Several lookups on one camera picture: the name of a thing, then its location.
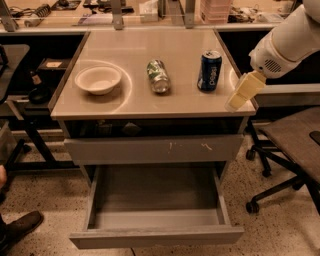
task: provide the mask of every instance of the drawer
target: drawer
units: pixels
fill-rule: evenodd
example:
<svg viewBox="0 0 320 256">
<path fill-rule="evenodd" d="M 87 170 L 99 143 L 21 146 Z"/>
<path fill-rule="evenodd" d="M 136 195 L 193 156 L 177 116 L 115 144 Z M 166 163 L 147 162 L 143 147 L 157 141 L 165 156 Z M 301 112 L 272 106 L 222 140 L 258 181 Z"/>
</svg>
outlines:
<svg viewBox="0 0 320 256">
<path fill-rule="evenodd" d="M 215 169 L 200 164 L 98 166 L 79 249 L 235 243 Z"/>
<path fill-rule="evenodd" d="M 77 165 L 233 160 L 243 135 L 66 139 Z"/>
</svg>

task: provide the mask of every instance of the silver can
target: silver can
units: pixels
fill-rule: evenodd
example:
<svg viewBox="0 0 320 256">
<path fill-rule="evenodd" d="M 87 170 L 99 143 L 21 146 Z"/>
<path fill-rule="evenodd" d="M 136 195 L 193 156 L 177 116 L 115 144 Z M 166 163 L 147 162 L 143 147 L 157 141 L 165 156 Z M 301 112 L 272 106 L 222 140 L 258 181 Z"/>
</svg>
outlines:
<svg viewBox="0 0 320 256">
<path fill-rule="evenodd" d="M 150 61 L 147 66 L 147 73 L 152 91 L 165 93 L 170 89 L 170 80 L 161 60 Z"/>
</svg>

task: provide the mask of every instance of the can top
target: can top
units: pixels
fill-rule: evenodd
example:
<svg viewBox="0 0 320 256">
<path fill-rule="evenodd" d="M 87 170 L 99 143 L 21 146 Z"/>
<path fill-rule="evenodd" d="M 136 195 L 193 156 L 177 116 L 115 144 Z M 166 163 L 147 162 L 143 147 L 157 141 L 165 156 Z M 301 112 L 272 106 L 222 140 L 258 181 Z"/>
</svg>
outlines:
<svg viewBox="0 0 320 256">
<path fill-rule="evenodd" d="M 206 51 L 204 51 L 203 56 L 208 59 L 217 59 L 217 58 L 221 57 L 221 54 L 217 51 L 206 50 Z"/>
</svg>

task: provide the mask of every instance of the hand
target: hand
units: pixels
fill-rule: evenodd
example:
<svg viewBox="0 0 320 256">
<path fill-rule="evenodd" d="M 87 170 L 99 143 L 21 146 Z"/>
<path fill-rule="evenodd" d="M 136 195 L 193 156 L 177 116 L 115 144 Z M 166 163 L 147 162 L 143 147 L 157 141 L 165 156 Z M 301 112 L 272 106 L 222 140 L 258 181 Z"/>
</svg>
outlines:
<svg viewBox="0 0 320 256">
<path fill-rule="evenodd" d="M 7 171 L 3 165 L 0 165 L 0 189 L 6 184 L 7 182 Z"/>
</svg>

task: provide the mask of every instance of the black can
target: black can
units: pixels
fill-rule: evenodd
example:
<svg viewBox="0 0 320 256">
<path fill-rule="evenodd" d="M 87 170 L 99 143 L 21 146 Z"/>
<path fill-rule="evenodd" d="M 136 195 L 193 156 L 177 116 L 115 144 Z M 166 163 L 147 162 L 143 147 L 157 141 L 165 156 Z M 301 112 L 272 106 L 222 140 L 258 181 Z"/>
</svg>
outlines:
<svg viewBox="0 0 320 256">
<path fill-rule="evenodd" d="M 201 67 L 198 77 L 198 87 L 201 91 L 214 91 L 217 87 L 222 64 L 221 54 L 208 50 L 201 56 Z"/>
</svg>

